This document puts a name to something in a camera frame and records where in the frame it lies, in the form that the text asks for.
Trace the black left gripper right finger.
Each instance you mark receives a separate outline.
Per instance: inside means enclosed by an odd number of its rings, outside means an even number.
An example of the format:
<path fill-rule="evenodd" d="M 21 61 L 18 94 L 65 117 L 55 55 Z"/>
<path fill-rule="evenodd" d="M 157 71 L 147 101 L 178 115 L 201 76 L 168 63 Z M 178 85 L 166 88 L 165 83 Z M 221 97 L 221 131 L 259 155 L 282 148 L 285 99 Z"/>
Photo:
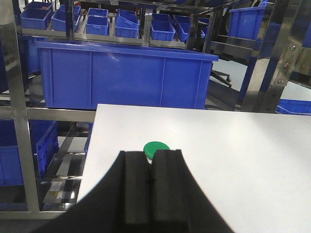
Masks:
<path fill-rule="evenodd" d="M 231 233 L 191 174 L 180 150 L 157 150 L 151 165 L 155 233 Z"/>

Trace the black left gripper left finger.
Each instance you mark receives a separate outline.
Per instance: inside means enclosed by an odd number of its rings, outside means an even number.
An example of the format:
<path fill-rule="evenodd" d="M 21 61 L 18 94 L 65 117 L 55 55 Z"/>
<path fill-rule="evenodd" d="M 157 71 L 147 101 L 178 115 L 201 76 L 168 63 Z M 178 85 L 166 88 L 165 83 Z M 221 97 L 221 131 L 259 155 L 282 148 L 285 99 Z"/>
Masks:
<path fill-rule="evenodd" d="M 120 151 L 103 178 L 36 233 L 150 232 L 149 167 L 143 152 Z"/>

